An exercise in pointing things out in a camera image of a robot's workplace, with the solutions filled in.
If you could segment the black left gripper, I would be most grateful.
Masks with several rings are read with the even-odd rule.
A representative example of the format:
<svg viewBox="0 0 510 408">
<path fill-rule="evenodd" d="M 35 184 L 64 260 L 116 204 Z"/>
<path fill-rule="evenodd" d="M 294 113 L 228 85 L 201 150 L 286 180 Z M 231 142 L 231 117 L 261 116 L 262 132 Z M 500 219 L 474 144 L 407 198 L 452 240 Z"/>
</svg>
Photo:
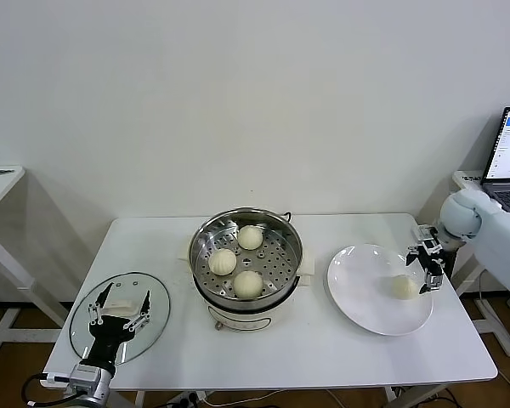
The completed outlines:
<svg viewBox="0 0 510 408">
<path fill-rule="evenodd" d="M 115 361 L 120 345 L 132 340 L 135 332 L 150 321 L 150 291 L 146 292 L 139 312 L 132 319 L 103 316 L 102 309 L 112 286 L 113 283 L 108 284 L 95 302 L 88 306 L 93 345 L 88 356 L 80 361 L 85 366 L 98 367 L 109 373 L 116 372 Z"/>
</svg>

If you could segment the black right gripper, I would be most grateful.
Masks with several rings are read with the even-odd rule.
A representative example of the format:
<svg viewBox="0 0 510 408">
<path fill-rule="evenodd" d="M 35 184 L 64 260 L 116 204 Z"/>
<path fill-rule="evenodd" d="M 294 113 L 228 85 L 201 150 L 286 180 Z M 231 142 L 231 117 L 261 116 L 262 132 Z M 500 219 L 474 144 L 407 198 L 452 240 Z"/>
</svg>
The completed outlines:
<svg viewBox="0 0 510 408">
<path fill-rule="evenodd" d="M 419 293 L 439 290 L 442 285 L 442 274 L 445 271 L 445 251 L 441 244 L 438 241 L 421 241 L 418 246 L 409 246 L 405 256 L 405 266 L 408 267 L 417 259 L 426 272 Z"/>
</svg>

